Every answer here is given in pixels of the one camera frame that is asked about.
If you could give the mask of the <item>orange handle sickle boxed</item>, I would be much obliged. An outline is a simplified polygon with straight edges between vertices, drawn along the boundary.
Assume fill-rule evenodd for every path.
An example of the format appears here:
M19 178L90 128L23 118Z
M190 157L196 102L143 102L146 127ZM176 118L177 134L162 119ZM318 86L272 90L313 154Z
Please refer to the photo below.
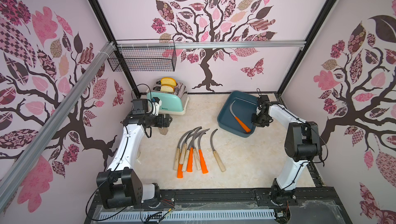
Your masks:
M233 105L234 105L234 103L235 103L235 101L233 101L233 102L230 104L230 107L229 107L229 110L230 110L231 115L234 117L234 119L238 122L238 124L242 127L242 129L243 129L246 133L251 132L251 129L250 129L242 120L240 120L240 119L235 115L235 113L234 113L234 111L233 111Z

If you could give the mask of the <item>teal plastic storage box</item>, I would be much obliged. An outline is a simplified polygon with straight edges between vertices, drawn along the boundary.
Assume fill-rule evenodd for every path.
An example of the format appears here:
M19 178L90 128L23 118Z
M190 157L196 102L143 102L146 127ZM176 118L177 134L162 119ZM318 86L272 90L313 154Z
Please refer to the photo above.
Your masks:
M253 134L256 127L252 123L252 115L256 114L256 99L256 96L240 91L231 92L217 117L219 127L243 138L247 138ZM234 118L230 111L231 104L233 104L232 111L234 115L250 129L250 132L245 131Z

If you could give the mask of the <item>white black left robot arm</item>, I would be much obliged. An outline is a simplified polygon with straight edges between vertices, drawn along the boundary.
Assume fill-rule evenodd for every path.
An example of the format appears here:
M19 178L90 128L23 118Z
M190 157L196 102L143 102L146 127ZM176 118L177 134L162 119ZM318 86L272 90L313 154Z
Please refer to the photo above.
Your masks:
M171 122L169 114L129 114L124 119L120 147L107 170L98 173L96 179L104 208L137 207L143 202L160 202L158 184L143 184L134 171L134 164L142 138L150 137L145 129L168 128Z

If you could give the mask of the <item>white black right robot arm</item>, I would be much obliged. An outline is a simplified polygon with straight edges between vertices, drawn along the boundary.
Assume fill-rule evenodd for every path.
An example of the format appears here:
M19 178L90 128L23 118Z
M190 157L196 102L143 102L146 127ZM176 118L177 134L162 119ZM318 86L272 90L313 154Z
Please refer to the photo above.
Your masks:
M288 156L280 175L274 179L270 199L275 205L282 205L292 198L302 171L316 156L322 155L318 125L297 117L284 105L271 101L267 95L257 99L256 114L252 123L256 127L268 127L277 120L287 129L284 143Z

